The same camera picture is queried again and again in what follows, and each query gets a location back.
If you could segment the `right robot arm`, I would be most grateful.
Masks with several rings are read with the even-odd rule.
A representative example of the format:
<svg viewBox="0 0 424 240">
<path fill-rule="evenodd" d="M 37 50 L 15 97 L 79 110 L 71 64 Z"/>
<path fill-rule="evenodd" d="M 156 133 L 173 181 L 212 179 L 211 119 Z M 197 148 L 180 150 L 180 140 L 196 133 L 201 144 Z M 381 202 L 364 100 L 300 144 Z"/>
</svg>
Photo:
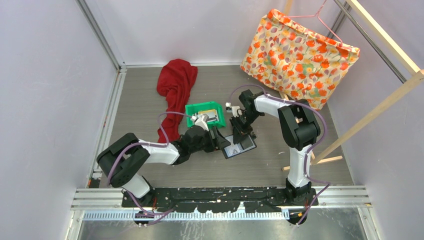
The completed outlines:
<svg viewBox="0 0 424 240">
<path fill-rule="evenodd" d="M 312 146 L 321 134 L 313 109 L 305 100 L 287 101 L 268 93 L 243 91 L 239 100 L 242 107 L 226 102 L 226 111 L 232 113 L 230 124 L 233 143 L 239 144 L 253 135 L 252 123 L 260 116 L 278 118 L 283 140 L 289 146 L 289 172 L 285 180 L 284 196 L 291 205 L 299 205 L 312 191 L 308 178 Z"/>
</svg>

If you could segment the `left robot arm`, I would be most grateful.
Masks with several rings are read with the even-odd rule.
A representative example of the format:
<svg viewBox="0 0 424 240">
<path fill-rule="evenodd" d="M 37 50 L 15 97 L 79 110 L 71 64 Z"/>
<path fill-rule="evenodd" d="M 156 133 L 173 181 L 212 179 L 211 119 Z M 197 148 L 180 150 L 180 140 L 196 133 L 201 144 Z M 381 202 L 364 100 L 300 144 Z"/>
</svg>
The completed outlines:
<svg viewBox="0 0 424 240">
<path fill-rule="evenodd" d="M 103 150 L 96 162 L 112 187 L 125 189 L 141 207 L 148 207 L 154 197 L 152 186 L 138 173 L 144 164 L 180 165 L 193 153 L 211 153 L 230 145 L 216 127 L 205 130 L 194 125 L 168 144 L 143 141 L 130 132 Z"/>
</svg>

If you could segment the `black card holder wallet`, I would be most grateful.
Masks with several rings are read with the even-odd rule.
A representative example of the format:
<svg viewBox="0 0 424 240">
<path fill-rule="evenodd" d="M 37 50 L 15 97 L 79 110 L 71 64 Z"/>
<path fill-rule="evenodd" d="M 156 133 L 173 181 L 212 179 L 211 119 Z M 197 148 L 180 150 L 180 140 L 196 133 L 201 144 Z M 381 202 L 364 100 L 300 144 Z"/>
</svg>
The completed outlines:
<svg viewBox="0 0 424 240">
<path fill-rule="evenodd" d="M 242 140 L 238 144 L 234 144 L 233 143 L 233 135 L 225 136 L 225 138 L 231 142 L 231 146 L 238 146 L 240 148 L 239 154 L 237 154 L 235 156 L 241 155 L 241 154 L 243 154 L 245 152 L 248 152 L 250 150 L 253 150 L 253 149 L 257 148 L 257 144 L 255 143 L 254 139 L 252 138 L 252 136 L 250 134 L 248 134 L 246 136 L 246 138 L 244 138 L 244 140 Z M 226 153 L 225 153 L 224 150 L 222 150 L 222 153 L 223 153 L 225 159 L 230 159 L 231 158 L 231 157 L 230 158 L 227 158 Z"/>
</svg>

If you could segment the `green plastic bin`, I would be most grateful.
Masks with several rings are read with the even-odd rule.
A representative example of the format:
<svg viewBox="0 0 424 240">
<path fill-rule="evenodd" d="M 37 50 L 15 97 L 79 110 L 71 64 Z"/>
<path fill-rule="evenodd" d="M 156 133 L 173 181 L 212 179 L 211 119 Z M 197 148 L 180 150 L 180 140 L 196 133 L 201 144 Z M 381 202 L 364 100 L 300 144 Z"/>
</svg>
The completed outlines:
<svg viewBox="0 0 424 240">
<path fill-rule="evenodd" d="M 223 107 L 215 101 L 187 104 L 185 113 L 194 117 L 206 115 L 208 117 L 207 125 L 210 128 L 225 128 L 227 126 Z"/>
</svg>

